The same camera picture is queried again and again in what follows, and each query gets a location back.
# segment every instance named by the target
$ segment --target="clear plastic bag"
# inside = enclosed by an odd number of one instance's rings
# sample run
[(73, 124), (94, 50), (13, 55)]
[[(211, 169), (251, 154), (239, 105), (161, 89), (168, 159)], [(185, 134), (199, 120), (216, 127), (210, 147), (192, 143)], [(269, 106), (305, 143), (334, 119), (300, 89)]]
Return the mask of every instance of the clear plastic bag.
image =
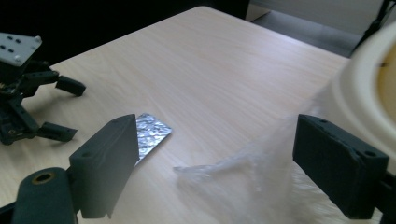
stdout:
[(322, 93), (239, 153), (215, 164), (175, 167), (183, 199), (219, 223), (379, 223), (349, 220), (292, 161), (298, 114), (326, 119)]

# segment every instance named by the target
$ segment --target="wooden table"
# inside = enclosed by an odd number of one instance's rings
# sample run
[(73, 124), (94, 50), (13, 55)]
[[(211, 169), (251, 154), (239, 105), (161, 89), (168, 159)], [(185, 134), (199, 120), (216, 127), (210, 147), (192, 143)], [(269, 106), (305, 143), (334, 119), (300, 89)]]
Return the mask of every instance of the wooden table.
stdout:
[(194, 202), (183, 202), (172, 168), (233, 155), (295, 111), (346, 62), (198, 7), (55, 64), (87, 85), (84, 95), (48, 85), (23, 105), (39, 124), (46, 120), (78, 133), (65, 144), (37, 137), (0, 146), (0, 205), (15, 201), (18, 185), (32, 172), (67, 168), (68, 157), (111, 119), (148, 112), (173, 133), (134, 169), (112, 219), (79, 223), (216, 223)]

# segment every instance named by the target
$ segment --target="dark floor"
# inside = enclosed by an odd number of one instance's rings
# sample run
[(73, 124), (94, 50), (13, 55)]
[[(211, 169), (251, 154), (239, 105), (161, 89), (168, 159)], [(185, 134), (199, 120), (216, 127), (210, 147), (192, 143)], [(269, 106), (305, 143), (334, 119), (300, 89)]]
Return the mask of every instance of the dark floor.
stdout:
[(277, 11), (271, 11), (253, 23), (345, 57), (350, 57), (352, 50), (361, 38), (360, 35), (350, 34)]

